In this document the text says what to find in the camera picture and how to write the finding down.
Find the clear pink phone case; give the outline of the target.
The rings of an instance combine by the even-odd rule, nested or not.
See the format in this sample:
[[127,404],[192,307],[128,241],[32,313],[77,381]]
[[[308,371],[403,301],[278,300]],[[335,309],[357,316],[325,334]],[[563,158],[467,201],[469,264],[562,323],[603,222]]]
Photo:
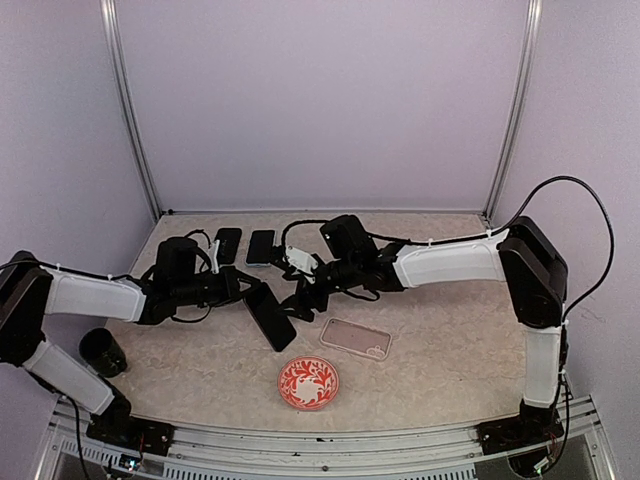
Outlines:
[[322,345],[376,361],[384,361],[392,343],[385,331],[358,323],[332,318],[320,334]]

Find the black phone case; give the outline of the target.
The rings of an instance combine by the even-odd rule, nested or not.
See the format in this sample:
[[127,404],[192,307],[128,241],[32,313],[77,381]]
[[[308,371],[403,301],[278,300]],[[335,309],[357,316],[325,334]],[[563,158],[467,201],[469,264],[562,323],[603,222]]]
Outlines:
[[216,260],[220,265],[232,265],[235,262],[241,238],[242,229],[238,227],[223,227],[216,232]]

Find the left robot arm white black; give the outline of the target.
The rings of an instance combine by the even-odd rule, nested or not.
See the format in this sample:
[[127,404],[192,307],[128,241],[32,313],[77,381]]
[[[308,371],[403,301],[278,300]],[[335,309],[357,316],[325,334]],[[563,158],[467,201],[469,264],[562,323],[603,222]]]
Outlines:
[[1,361],[25,370],[45,388],[66,396],[90,416],[88,433],[105,442],[140,442],[147,428],[131,414],[126,396],[104,370],[78,361],[47,336],[51,318],[157,326],[176,321],[182,307],[209,312],[243,300],[259,285],[187,236],[157,249],[141,276],[84,272],[18,251],[1,267]]

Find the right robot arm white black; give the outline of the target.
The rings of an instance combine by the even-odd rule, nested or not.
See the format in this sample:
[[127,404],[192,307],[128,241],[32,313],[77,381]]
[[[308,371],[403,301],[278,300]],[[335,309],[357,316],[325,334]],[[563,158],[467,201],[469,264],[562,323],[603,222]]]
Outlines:
[[482,234],[425,242],[375,234],[352,214],[316,221],[332,259],[290,245],[285,237],[271,262],[296,290],[284,302],[292,316],[312,321],[335,293],[360,287],[366,300],[384,292],[466,281],[505,284],[525,334],[525,384],[519,412],[485,421],[477,431],[485,451],[504,451],[567,434],[558,412],[568,396],[563,381],[568,353],[565,302],[568,266],[533,220],[519,216]]

